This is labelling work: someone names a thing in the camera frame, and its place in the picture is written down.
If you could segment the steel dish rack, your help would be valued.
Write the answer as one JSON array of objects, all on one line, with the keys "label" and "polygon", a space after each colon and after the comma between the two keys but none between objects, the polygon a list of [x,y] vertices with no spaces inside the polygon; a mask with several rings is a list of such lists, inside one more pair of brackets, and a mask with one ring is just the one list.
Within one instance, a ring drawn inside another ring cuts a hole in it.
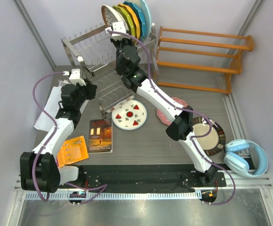
[{"label": "steel dish rack", "polygon": [[105,28],[101,25],[72,39],[61,40],[71,66],[81,69],[83,76],[97,85],[95,100],[103,118],[135,97],[116,73],[116,48]]}]

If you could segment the brown floral pattern plate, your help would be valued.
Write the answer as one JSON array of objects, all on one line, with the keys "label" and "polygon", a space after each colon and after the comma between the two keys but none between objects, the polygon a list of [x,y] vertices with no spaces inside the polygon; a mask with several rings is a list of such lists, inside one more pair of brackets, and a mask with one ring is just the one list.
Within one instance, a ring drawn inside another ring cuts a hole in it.
[{"label": "brown floral pattern plate", "polygon": [[102,5],[101,6],[101,14],[104,20],[104,23],[107,27],[111,27],[114,22],[123,21],[125,29],[128,31],[129,28],[127,26],[126,21],[115,9],[110,6]]}]

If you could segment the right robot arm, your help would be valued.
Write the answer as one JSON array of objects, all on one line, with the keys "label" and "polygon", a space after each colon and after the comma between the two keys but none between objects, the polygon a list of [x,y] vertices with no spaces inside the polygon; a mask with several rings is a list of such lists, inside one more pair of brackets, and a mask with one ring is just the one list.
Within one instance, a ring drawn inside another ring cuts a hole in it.
[{"label": "right robot arm", "polygon": [[116,73],[121,76],[123,84],[150,101],[165,115],[170,121],[165,130],[167,135],[185,149],[193,162],[199,182],[204,186],[211,185],[215,181],[217,167],[208,158],[193,131],[192,107],[179,105],[149,79],[150,73],[139,67],[140,57],[131,39],[110,41],[116,48]]}]

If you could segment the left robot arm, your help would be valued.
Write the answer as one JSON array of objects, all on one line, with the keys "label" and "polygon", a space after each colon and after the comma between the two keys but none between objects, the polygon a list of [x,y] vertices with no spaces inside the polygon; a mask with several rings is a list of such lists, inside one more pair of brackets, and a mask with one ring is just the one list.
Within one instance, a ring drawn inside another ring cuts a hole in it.
[{"label": "left robot arm", "polygon": [[54,193],[60,185],[70,182],[80,188],[86,176],[76,166],[61,167],[57,155],[80,121],[87,101],[96,96],[97,86],[66,84],[61,87],[58,112],[52,117],[53,126],[43,141],[31,152],[20,156],[21,187],[27,191]]}]

